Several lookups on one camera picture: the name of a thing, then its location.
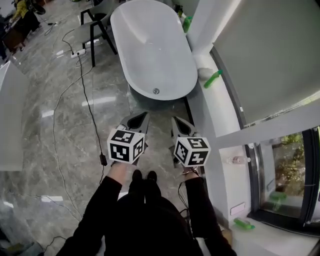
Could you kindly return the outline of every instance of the black shoe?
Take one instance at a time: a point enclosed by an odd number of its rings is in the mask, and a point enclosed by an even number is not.
[[[132,174],[132,181],[142,180],[142,173],[140,170],[135,170]]]
[[[157,182],[157,174],[154,170],[151,170],[148,173],[148,176],[146,177],[148,180],[154,180],[155,182]]]

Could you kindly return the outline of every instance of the chair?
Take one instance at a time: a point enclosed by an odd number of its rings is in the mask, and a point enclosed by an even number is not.
[[[117,50],[115,49],[114,45],[112,44],[110,37],[107,34],[107,31],[105,27],[108,25],[108,21],[110,19],[111,14],[113,11],[118,7],[118,5],[115,3],[115,0],[103,0],[100,4],[84,10],[80,13],[80,21],[81,26],[77,27],[74,30],[75,38],[78,42],[82,43],[82,48],[86,48],[86,43],[90,42],[91,45],[91,60],[92,60],[92,66],[94,67],[96,65],[95,62],[95,45],[94,40],[102,37],[103,39],[106,39],[109,43],[113,53],[116,55]],[[88,13],[88,15],[91,18],[91,22],[84,24],[84,14]],[[96,20],[93,15],[95,14],[105,14],[105,17],[103,17],[101,20]]]

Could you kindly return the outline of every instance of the gray window shade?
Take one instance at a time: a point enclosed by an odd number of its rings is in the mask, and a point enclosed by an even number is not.
[[[320,90],[314,0],[242,0],[214,42],[248,123]]]

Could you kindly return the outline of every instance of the black sleeve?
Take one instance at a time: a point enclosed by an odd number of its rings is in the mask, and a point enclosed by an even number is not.
[[[122,185],[106,176],[90,199],[79,226],[68,238],[57,256],[95,256],[101,246],[108,222],[112,222],[110,209],[118,200]]]
[[[192,178],[185,182],[193,236],[204,238],[211,255],[219,252],[225,256],[236,256],[217,222],[215,210],[205,192],[203,180]]]

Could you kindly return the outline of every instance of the qr code-like marker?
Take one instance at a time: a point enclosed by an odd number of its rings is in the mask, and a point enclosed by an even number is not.
[[[112,129],[107,140],[109,159],[132,164],[145,150],[145,135]]]
[[[206,138],[178,137],[174,155],[185,167],[204,166],[211,151]]]

